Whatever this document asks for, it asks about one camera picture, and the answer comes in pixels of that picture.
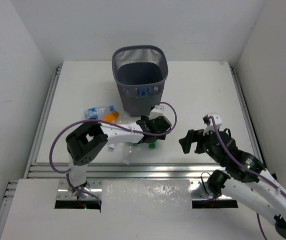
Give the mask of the green plastic bottle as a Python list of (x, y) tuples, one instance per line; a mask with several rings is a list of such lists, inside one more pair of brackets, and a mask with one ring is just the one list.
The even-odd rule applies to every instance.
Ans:
[(149, 148), (155, 149), (156, 148), (156, 141), (149, 143)]

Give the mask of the clear bottle blue label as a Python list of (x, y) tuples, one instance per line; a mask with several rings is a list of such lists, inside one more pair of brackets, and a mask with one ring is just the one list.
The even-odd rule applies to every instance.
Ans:
[(139, 87), (136, 88), (136, 97), (144, 98), (144, 97), (154, 97), (159, 94), (159, 87)]

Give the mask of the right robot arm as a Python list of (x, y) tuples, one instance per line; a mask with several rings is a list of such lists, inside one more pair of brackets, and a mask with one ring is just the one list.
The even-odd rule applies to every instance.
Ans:
[(208, 178), (206, 188), (212, 194), (234, 198), (269, 221), (286, 239), (286, 189), (260, 160), (238, 149), (229, 129), (217, 133), (189, 130), (179, 143), (185, 154), (196, 143), (196, 154), (208, 154), (225, 169), (215, 170)]

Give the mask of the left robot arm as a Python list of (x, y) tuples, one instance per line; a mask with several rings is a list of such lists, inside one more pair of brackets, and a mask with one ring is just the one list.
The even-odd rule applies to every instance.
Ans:
[(171, 122), (163, 115), (154, 119), (143, 116), (136, 122), (121, 125), (94, 119), (81, 124), (66, 137), (71, 166), (67, 179), (71, 188), (85, 188), (85, 166), (95, 159), (105, 145), (139, 145), (164, 140), (171, 127)]

